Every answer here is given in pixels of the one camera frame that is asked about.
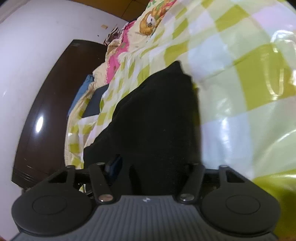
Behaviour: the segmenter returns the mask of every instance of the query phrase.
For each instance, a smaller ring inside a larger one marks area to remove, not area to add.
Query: folded black fabric
[[[198,120],[191,78],[174,62],[117,104],[112,122],[84,149],[84,166],[119,154],[123,166],[112,187],[121,194],[177,194],[187,163],[199,162]]]

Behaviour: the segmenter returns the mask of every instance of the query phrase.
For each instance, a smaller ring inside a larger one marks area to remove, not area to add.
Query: checkered tablecloth
[[[203,164],[227,164],[249,179],[281,172],[295,179],[295,26],[285,1],[177,0],[145,44],[120,55],[98,116],[81,119],[91,96],[83,97],[66,136],[69,163],[83,168],[84,147],[117,103],[179,60],[198,88]]]

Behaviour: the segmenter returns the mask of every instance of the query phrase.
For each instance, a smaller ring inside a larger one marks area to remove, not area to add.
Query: dark brown wooden panel
[[[44,81],[25,122],[12,173],[22,188],[32,187],[64,165],[67,113],[88,74],[105,60],[107,47],[73,40]],[[39,132],[36,124],[43,117]]]

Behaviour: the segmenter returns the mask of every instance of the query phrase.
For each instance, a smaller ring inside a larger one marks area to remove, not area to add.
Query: brown tile
[[[135,18],[138,18],[146,9],[146,5],[140,4],[136,1],[132,1],[124,14],[122,15],[122,19],[126,21],[131,21]]]
[[[124,14],[131,0],[73,0],[113,14],[119,18]]]
[[[149,1],[150,0],[136,0],[136,2],[146,5],[146,6],[148,5]]]

